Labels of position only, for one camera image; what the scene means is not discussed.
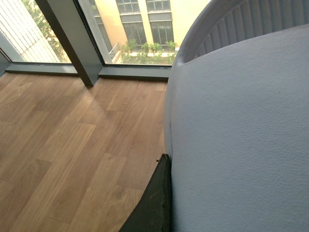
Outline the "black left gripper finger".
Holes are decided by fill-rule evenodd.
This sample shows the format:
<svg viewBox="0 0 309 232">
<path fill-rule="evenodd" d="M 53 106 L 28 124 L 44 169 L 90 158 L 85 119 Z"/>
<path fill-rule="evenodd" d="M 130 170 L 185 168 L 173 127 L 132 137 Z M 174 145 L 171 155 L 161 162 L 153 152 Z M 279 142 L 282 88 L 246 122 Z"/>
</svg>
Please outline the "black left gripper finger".
<svg viewBox="0 0 309 232">
<path fill-rule="evenodd" d="M 120 231 L 171 231 L 171 202 L 171 162 L 169 156 L 163 153 L 140 201 Z"/>
</svg>

